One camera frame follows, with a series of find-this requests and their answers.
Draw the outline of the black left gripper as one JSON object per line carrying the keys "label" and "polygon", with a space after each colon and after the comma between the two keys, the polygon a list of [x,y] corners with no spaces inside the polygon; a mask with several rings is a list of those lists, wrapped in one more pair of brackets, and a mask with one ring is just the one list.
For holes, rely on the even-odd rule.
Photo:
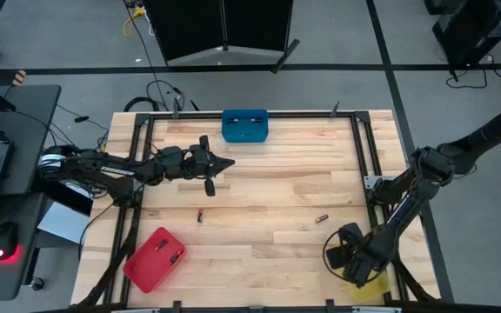
{"label": "black left gripper", "polygon": [[[192,175],[197,179],[204,180],[204,190],[207,196],[215,196],[215,185],[212,181],[211,166],[213,165],[210,153],[209,139],[206,135],[199,137],[199,143],[189,147],[190,150],[190,169]],[[229,158],[215,156],[215,173],[221,173],[234,165],[235,161]]]}

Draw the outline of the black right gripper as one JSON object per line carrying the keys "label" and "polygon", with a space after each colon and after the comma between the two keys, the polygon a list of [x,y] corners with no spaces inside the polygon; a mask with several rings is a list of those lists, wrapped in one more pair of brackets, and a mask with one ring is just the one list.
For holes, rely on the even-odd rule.
{"label": "black right gripper", "polygon": [[348,223],[325,240],[325,267],[336,278],[364,287],[378,278],[388,259],[367,250],[367,236],[356,223]]}

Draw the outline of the blue plastic bin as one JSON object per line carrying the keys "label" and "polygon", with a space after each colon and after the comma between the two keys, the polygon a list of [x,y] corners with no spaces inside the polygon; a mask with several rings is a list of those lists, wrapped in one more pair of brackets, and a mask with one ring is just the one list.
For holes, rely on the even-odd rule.
{"label": "blue plastic bin", "polygon": [[[238,123],[226,123],[238,118]],[[252,123],[252,118],[262,118],[264,123]],[[224,110],[222,113],[222,136],[227,143],[263,143],[269,135],[267,110]]]}

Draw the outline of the yellow plastic bin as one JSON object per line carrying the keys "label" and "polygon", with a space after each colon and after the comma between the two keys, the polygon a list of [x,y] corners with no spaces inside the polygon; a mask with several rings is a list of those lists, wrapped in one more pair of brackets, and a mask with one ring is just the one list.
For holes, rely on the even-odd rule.
{"label": "yellow plastic bin", "polygon": [[382,297],[384,294],[391,291],[391,282],[386,271],[377,273],[372,271],[367,279],[367,283],[358,287],[355,283],[344,280],[344,270],[346,269],[346,261],[344,257],[344,249],[341,245],[323,248],[324,265],[332,275],[343,281],[344,290],[359,301],[365,303],[370,300]]}

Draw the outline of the red plastic bin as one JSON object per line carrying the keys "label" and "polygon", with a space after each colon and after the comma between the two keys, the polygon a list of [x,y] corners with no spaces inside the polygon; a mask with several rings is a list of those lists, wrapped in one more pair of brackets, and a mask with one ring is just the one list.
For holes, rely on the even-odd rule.
{"label": "red plastic bin", "polygon": [[[162,240],[168,243],[160,250],[154,247]],[[181,256],[175,263],[170,259],[180,251]],[[186,247],[166,228],[159,227],[141,245],[123,266],[123,273],[143,293],[150,293],[182,262],[186,255]]]}

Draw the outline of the black folding partition screen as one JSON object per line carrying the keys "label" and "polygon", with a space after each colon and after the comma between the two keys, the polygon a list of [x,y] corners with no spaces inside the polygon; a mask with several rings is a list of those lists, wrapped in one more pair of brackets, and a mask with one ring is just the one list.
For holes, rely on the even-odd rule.
{"label": "black folding partition screen", "polygon": [[165,62],[231,46],[278,51],[276,74],[300,44],[293,0],[142,0]]}

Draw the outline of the white sheet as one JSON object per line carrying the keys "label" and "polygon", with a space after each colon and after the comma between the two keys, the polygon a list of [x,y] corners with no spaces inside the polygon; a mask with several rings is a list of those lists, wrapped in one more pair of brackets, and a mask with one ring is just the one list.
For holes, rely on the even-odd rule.
{"label": "white sheet", "polygon": [[60,203],[52,203],[37,228],[73,243],[82,243],[89,218]]}

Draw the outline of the black pole stand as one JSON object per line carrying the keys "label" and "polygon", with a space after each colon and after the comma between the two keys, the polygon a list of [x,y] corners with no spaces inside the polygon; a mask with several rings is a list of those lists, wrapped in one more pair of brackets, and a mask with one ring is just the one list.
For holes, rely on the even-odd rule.
{"label": "black pole stand", "polygon": [[450,158],[455,174],[467,174],[488,150],[501,144],[501,113],[470,135],[438,145],[437,151]]}

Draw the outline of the black side desk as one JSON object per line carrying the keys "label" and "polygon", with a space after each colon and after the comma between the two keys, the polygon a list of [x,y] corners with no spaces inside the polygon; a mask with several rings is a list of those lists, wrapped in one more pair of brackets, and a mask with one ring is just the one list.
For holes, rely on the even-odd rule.
{"label": "black side desk", "polygon": [[60,92],[58,85],[0,87],[0,95],[17,108],[0,112],[0,130],[12,142],[0,176],[0,225],[9,222],[17,226],[15,252],[0,260],[0,301],[15,298],[27,283],[37,225],[48,204],[43,192],[33,190],[36,167]]}

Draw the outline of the black computer mouse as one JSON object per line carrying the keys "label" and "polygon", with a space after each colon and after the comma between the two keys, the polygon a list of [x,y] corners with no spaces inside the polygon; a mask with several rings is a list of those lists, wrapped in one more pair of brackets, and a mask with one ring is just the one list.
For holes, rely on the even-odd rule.
{"label": "black computer mouse", "polygon": [[12,258],[18,250],[18,224],[4,222],[0,224],[0,261]]}

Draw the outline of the large black equipment case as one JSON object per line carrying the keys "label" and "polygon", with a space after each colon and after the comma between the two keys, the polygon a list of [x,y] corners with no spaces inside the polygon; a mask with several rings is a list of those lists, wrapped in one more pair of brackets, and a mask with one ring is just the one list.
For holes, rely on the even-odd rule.
{"label": "large black equipment case", "polygon": [[449,65],[471,67],[501,41],[501,0],[460,0],[432,32]]}

